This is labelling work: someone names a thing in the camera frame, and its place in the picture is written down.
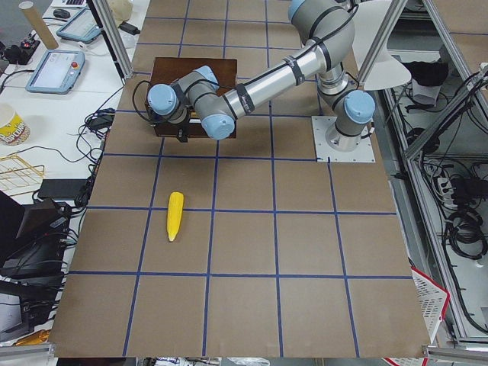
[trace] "electronic equipment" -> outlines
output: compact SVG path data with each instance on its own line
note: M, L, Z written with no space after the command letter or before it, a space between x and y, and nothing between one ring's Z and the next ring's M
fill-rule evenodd
M0 317L0 342L33 332L35 326L49 319L63 277L64 274L39 278L35 281L40 282L33 284L0 281L0 301L11 304L7 305L8 312L0 312L3 314Z
M48 50L25 89L31 93L66 94L74 86L84 65L83 52Z
M88 8L80 10L56 31L56 34L65 40L75 40L83 43L93 42L100 33L100 28L98 28L92 12Z
M60 19L69 19L71 18L71 13L65 9L56 9L55 11L53 11L53 15L56 17L56 18L60 18Z
M53 8L84 8L86 0L53 0L51 6Z
M71 207L67 204L46 199L24 207L0 191L0 266L11 257L18 258L41 236L55 230L63 231L69 225L70 215Z
M35 40L32 34L28 34L21 41L20 46L12 45L9 48L5 48L5 46L2 47L2 44L0 44L0 56L10 64L27 65L39 44L39 40Z
M43 179L37 196L41 199L74 201L85 184L86 179Z

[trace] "power strip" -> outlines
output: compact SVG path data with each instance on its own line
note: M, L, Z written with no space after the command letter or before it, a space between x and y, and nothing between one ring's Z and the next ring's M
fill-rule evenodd
M454 188L449 178L437 177L436 185L438 193L442 196L443 205L451 210L457 210L458 206L454 203Z

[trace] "computer mouse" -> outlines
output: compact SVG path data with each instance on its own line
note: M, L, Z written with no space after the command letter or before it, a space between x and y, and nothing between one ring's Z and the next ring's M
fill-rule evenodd
M56 9L55 11L53 11L53 15L56 18L61 18L61 19L68 19L69 17L71 17L69 11L64 9Z

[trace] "power adapter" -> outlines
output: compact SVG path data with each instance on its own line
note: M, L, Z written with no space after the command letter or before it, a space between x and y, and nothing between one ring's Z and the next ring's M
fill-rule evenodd
M113 108L107 108L100 110L98 113L93 114L91 118L86 121L86 127L91 131L98 131L102 128L107 128L114 122L115 110Z
M135 25L129 24L126 21L123 21L122 24L119 25L119 28L122 31L127 32L128 34L132 34L132 35L136 35L136 34L140 33L140 30L138 27L136 27Z

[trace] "metal base plate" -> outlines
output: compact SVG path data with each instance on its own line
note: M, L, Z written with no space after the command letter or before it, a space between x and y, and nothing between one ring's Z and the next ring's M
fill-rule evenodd
M326 131L336 122L336 117L312 116L313 139L317 162L375 162L373 148L369 137L361 140L358 147L351 152L340 152L333 149L326 141ZM363 135L368 133L364 128Z

